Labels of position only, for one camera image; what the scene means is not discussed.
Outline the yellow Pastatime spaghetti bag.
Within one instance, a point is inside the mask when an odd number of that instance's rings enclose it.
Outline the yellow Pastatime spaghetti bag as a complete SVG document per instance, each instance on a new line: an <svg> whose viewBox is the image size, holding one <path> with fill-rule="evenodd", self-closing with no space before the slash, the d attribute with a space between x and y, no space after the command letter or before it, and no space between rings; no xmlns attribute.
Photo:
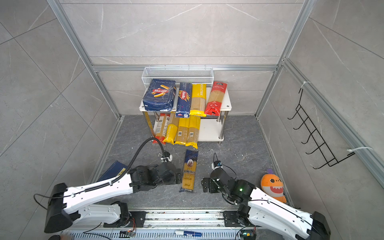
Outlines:
<svg viewBox="0 0 384 240"><path fill-rule="evenodd" d="M164 143L169 143L172 145L175 144L175 139L176 139L178 126L179 126L179 120L180 118L176 117L176 113L171 113Z"/></svg>

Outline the blue Barilla spaghetti bag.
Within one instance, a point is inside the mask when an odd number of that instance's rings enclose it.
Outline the blue Barilla spaghetti bag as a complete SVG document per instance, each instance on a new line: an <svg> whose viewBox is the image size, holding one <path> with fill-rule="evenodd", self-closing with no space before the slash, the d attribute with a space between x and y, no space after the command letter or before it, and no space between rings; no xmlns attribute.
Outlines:
<svg viewBox="0 0 384 240"><path fill-rule="evenodd" d="M180 83L176 110L177 118L189 118L192 88L193 85L191 83Z"/></svg>

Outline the red spaghetti bag with window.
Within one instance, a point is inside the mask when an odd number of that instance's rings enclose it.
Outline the red spaghetti bag with window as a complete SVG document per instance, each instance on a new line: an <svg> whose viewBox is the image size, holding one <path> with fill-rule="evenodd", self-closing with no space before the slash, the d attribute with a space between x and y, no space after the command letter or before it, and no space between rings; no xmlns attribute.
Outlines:
<svg viewBox="0 0 384 240"><path fill-rule="evenodd" d="M205 114L210 116L219 116L221 106L224 99L227 84L222 82L214 82L210 92Z"/></svg>

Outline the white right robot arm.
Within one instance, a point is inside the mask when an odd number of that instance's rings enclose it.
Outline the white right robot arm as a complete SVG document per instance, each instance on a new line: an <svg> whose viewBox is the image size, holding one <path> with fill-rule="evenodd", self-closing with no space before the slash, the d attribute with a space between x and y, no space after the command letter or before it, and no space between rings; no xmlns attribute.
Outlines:
<svg viewBox="0 0 384 240"><path fill-rule="evenodd" d="M245 180L230 177L217 167L208 178L203 178L205 193L220 193L224 200L238 207L235 212L225 212L224 218L231 225L263 227L285 240L329 240L331 230L324 215L312 214L286 205L267 195Z"/></svg>

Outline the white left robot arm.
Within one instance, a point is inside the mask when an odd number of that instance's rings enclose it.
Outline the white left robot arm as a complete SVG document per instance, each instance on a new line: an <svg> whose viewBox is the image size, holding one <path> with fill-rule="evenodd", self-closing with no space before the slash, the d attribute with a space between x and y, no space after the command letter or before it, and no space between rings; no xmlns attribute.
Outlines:
<svg viewBox="0 0 384 240"><path fill-rule="evenodd" d="M162 162L159 165L132 168L140 151L150 141L155 141L160 146ZM80 218L80 209L91 204L181 182L181 169L172 163L172 155L165 151L160 140L149 138L140 145L121 175L80 187L68 187L64 183L55 185L48 197L44 232L50 234L69 228Z"/></svg>

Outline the blue Barilla pasta box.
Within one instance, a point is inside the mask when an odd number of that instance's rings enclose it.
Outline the blue Barilla pasta box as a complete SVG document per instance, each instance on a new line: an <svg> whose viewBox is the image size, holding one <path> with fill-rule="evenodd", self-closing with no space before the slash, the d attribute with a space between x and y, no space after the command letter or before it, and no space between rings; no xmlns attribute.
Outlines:
<svg viewBox="0 0 384 240"><path fill-rule="evenodd" d="M176 90L176 81L152 79L142 99L145 110L171 112Z"/></svg>

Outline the red label spaghetti bag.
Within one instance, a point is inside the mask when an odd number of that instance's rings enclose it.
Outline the red label spaghetti bag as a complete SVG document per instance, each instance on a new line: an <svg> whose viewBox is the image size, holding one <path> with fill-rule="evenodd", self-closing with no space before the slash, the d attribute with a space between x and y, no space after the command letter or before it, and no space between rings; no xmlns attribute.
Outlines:
<svg viewBox="0 0 384 240"><path fill-rule="evenodd" d="M156 128L154 128L155 138L160 140L163 145L166 144L164 140L167 135L167 128L168 128L170 116L171 116L170 114L164 114L164 113L160 114Z"/></svg>

